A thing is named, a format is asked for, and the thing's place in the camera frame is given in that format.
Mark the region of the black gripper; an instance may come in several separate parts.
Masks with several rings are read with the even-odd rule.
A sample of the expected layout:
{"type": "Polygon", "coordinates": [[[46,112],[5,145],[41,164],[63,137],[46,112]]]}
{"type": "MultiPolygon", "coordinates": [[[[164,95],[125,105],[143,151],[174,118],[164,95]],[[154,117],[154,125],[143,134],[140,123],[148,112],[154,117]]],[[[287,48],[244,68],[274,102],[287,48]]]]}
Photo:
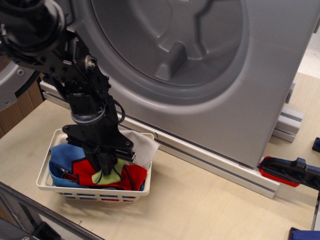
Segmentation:
{"type": "Polygon", "coordinates": [[[133,142],[121,134],[118,128],[125,119],[125,112],[122,111],[119,118],[116,106],[121,105],[118,102],[107,102],[93,114],[72,113],[75,124],[62,128],[70,144],[87,146],[83,151],[90,165],[96,172],[102,170],[106,176],[111,174],[118,163],[117,157],[129,162],[136,159],[133,142]]]}

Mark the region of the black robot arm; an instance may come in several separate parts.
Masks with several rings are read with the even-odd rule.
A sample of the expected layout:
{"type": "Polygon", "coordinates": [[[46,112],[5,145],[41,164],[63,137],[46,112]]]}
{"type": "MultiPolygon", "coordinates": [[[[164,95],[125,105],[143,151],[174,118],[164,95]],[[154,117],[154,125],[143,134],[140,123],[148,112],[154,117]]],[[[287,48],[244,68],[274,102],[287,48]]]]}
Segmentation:
{"type": "Polygon", "coordinates": [[[109,175],[119,159],[133,162],[134,144],[118,129],[120,104],[109,94],[109,77],[80,36],[68,28],[52,0],[0,3],[0,52],[16,64],[47,74],[71,108],[63,127],[69,144],[81,147],[96,171],[109,175]]]}

